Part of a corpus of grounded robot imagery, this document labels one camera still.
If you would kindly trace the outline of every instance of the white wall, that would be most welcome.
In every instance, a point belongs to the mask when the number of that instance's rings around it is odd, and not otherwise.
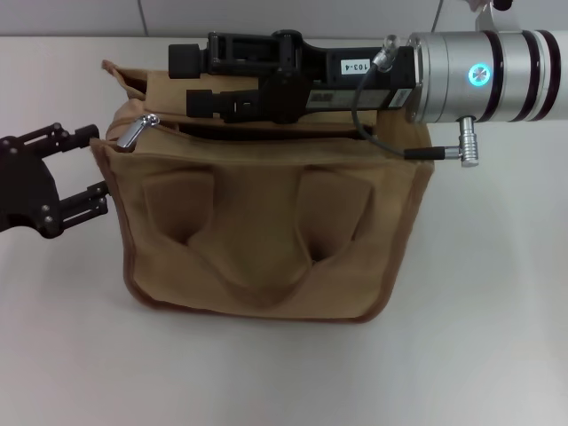
[[[204,36],[209,31],[306,37],[377,38],[428,31],[438,0],[141,0],[150,36]],[[523,28],[568,29],[565,0],[516,0]],[[472,29],[462,0],[446,0],[439,29]],[[137,0],[1,0],[0,35],[143,36]]]

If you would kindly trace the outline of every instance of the tan canvas bag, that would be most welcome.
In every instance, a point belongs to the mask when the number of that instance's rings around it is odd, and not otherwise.
[[[386,305],[431,162],[357,140],[350,114],[291,125],[185,117],[185,90],[246,90],[250,78],[105,62],[130,100],[92,151],[120,218],[124,279],[156,308],[286,320],[361,322]],[[115,141],[156,113],[131,152]],[[430,146],[403,112],[361,114],[400,148]]]

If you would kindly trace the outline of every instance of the label sticker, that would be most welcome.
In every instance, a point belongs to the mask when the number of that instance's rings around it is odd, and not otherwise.
[[[378,109],[390,91],[363,91],[359,98],[360,109]],[[355,91],[311,91],[306,109],[351,109]]]
[[[412,93],[412,89],[398,89],[397,93],[394,95],[394,98],[389,104],[389,108],[401,108],[405,105],[408,96]]]
[[[365,74],[371,67],[371,59],[342,59],[341,75]]]

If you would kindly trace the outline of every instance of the blue light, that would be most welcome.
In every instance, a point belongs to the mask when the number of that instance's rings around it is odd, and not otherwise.
[[[491,69],[486,64],[476,64],[469,69],[468,77],[474,86],[485,86],[491,79]]]

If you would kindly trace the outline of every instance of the zipper pull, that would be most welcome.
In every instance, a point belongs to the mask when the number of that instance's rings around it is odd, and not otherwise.
[[[160,124],[160,118],[156,114],[142,115],[118,138],[116,144],[122,149],[128,149],[136,143],[142,130],[157,124]]]

